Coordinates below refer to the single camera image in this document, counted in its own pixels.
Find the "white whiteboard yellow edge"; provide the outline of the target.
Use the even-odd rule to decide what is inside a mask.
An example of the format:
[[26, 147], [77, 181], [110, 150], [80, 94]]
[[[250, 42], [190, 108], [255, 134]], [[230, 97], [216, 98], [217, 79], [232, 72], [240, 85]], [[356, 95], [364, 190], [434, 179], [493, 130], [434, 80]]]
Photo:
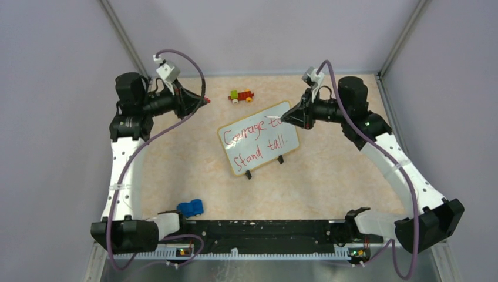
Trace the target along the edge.
[[300, 146], [294, 125], [265, 116], [281, 116], [291, 109], [283, 100], [244, 118], [226, 124], [217, 130], [217, 136], [234, 176], [245, 176], [252, 171], [286, 155]]

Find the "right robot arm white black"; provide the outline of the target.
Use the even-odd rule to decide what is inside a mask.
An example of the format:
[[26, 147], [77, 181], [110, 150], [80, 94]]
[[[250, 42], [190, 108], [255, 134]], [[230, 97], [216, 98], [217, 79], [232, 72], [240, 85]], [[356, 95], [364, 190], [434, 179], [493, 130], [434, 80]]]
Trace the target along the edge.
[[339, 123], [345, 137], [367, 156], [398, 195], [407, 214], [373, 211], [362, 207], [345, 217], [348, 240], [367, 235], [393, 239], [409, 253], [420, 253], [450, 237], [465, 208], [449, 200], [422, 176], [397, 142], [384, 118], [368, 109], [368, 88], [356, 76], [339, 80], [338, 95], [321, 99], [324, 76], [304, 75], [307, 84], [300, 101], [285, 112], [285, 123], [310, 130], [315, 122]]

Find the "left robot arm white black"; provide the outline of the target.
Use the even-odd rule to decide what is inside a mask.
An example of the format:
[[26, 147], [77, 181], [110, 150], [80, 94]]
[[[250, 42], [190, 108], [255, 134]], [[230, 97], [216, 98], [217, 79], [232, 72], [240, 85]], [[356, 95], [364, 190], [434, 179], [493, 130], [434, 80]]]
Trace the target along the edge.
[[158, 138], [151, 135], [154, 117], [173, 112], [184, 122], [209, 99], [186, 89], [177, 79], [162, 85], [149, 91], [147, 78], [136, 72], [115, 79], [118, 101], [109, 125], [113, 157], [109, 193], [100, 220], [90, 226], [93, 239], [113, 254], [151, 252], [164, 237], [181, 243], [189, 233], [177, 211], [143, 218], [143, 161], [146, 146]]

